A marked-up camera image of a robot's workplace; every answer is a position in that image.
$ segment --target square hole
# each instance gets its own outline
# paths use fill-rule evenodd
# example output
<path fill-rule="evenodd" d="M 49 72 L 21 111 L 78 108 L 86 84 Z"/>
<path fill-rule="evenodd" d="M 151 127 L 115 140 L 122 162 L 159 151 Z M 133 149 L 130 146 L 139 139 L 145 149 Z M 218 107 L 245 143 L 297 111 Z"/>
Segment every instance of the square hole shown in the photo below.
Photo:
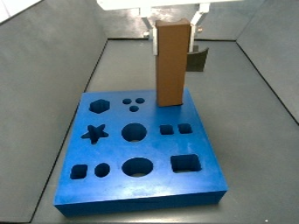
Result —
<path fill-rule="evenodd" d="M 202 170 L 202 164 L 198 155 L 181 155 L 172 157 L 173 171 L 180 172 L 198 172 Z"/>
<path fill-rule="evenodd" d="M 71 179 L 85 179 L 87 177 L 89 166 L 86 164 L 77 164 L 71 168 Z"/>
<path fill-rule="evenodd" d="M 182 134 L 193 133 L 193 126 L 189 123 L 182 123 L 178 125 L 178 127 Z"/>
<path fill-rule="evenodd" d="M 170 124 L 161 125 L 161 133 L 162 133 L 162 135 L 173 135 L 174 134 L 174 126 Z"/>

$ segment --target small circular hole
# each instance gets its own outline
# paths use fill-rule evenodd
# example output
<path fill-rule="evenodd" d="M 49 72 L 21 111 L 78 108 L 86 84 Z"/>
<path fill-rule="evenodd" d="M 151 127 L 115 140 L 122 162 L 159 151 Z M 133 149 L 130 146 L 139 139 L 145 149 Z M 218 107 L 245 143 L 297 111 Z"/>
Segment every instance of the small circular hole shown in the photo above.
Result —
<path fill-rule="evenodd" d="M 109 164 L 99 164 L 95 168 L 95 174 L 99 178 L 105 178 L 110 173 Z"/>
<path fill-rule="evenodd" d="M 131 107 L 130 107 L 130 111 L 131 111 L 131 112 L 137 112 L 138 110 L 139 110 L 139 107 L 138 107 L 138 106 L 131 106 Z"/>
<path fill-rule="evenodd" d="M 130 104 L 133 101 L 131 101 L 131 99 L 125 99 L 123 100 L 123 103 L 127 105 L 127 104 Z"/>
<path fill-rule="evenodd" d="M 125 162 L 122 169 L 127 176 L 141 178 L 154 170 L 154 163 L 147 158 L 135 157 Z"/>
<path fill-rule="evenodd" d="M 138 98 L 138 99 L 135 99 L 135 102 L 139 103 L 139 104 L 142 104 L 142 103 L 146 102 L 146 99 L 145 98 Z"/>
<path fill-rule="evenodd" d="M 146 138 L 146 126 L 141 123 L 130 123 L 122 130 L 122 136 L 129 142 L 139 142 Z"/>

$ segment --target table surface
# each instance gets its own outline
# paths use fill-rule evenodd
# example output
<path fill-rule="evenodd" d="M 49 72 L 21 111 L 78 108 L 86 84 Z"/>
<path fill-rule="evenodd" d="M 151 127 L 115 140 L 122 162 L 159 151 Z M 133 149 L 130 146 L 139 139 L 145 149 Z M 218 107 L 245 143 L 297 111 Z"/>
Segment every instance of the table surface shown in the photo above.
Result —
<path fill-rule="evenodd" d="M 53 206 L 67 137 L 33 223 L 296 223 L 299 219 L 299 127 L 236 42 L 210 48 L 204 73 L 186 74 L 229 192 L 213 206 L 66 218 Z M 155 88 L 151 42 L 109 41 L 89 92 Z"/>

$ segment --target blue foam block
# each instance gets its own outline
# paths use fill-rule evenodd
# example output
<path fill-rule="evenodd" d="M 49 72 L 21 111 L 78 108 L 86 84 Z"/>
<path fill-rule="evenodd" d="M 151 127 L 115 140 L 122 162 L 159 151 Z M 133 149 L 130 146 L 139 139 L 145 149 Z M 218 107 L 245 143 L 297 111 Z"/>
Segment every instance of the blue foam block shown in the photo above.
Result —
<path fill-rule="evenodd" d="M 66 216 L 220 203 L 229 190 L 188 89 L 86 93 L 54 205 Z"/>

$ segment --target brown rectangular block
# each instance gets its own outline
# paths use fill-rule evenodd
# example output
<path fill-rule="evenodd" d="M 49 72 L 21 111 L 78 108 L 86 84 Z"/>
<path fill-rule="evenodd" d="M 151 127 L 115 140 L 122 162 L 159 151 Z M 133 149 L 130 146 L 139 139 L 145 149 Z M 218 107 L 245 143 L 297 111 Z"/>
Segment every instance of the brown rectangular block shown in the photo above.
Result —
<path fill-rule="evenodd" d="M 184 84 L 190 49 L 192 22 L 158 20 L 157 102 L 161 107 L 184 104 Z"/>

